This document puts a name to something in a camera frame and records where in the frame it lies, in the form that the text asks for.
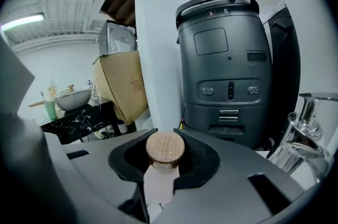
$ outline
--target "ceiling light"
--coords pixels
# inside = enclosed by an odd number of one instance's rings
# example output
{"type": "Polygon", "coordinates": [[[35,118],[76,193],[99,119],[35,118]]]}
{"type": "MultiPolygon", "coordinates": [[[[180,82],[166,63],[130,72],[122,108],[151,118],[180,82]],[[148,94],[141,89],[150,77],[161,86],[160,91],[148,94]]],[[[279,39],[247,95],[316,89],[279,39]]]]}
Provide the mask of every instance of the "ceiling light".
{"type": "Polygon", "coordinates": [[[1,30],[4,32],[4,31],[7,31],[7,30],[9,30],[13,27],[20,26],[20,25],[27,24],[27,23],[36,22],[36,21],[41,21],[43,19],[44,19],[43,14],[36,14],[36,15],[23,17],[23,18],[13,20],[13,21],[10,21],[10,22],[2,25],[1,30]]]}

